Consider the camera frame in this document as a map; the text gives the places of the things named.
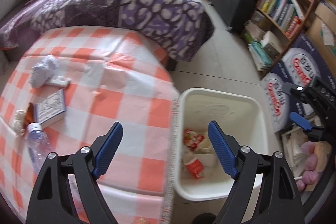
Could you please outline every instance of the bed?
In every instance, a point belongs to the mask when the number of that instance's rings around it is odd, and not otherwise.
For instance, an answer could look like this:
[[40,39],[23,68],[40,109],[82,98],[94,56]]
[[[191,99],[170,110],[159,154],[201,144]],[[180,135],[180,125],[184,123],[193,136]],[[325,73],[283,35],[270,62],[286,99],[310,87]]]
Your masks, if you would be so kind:
[[[28,102],[58,90],[33,89],[28,83],[32,66],[48,54],[59,62],[58,75],[72,82],[64,90],[65,117],[44,128],[51,144],[47,153],[75,153],[120,122],[122,141],[97,181],[102,195],[119,224],[139,218],[169,224],[179,94],[160,64],[166,53],[138,32],[98,26],[45,32],[21,58],[0,95],[0,193],[12,211],[25,223],[36,174],[27,143],[9,125]],[[77,213],[88,222],[78,200]]]
[[36,0],[3,20],[0,48],[18,60],[45,31],[78,25],[138,31],[187,62],[214,31],[200,0]]

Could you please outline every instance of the food wrapper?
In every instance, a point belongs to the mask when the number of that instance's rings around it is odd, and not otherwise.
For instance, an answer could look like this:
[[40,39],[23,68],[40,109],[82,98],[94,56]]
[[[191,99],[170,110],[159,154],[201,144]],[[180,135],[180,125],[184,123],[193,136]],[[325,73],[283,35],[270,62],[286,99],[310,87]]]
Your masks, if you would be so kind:
[[191,129],[184,130],[183,143],[191,151],[195,151],[203,140],[204,135],[198,134]]

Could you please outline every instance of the paper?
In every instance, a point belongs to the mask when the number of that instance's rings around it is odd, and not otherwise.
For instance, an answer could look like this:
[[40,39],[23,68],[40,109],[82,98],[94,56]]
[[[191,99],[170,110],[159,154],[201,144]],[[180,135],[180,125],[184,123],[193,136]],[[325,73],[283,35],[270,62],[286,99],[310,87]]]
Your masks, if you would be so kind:
[[324,22],[322,22],[322,35],[324,45],[327,46],[335,45],[334,34]]

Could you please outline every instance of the small box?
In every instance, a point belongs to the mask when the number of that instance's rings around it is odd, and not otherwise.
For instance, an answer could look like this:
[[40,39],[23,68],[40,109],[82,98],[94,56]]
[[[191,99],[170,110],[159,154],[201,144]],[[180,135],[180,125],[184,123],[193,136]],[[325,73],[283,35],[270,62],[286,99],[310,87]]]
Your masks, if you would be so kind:
[[66,112],[64,90],[59,90],[35,104],[35,121],[46,128],[64,118]]
[[272,28],[272,22],[259,11],[254,11],[251,21],[265,31]]
[[313,42],[336,78],[336,42],[334,46],[325,45],[323,40],[323,22],[336,34],[336,15],[324,4],[320,3],[315,11],[317,17],[307,32],[307,37]]
[[276,58],[284,50],[284,46],[274,33],[267,31],[260,41],[262,49],[271,57]]

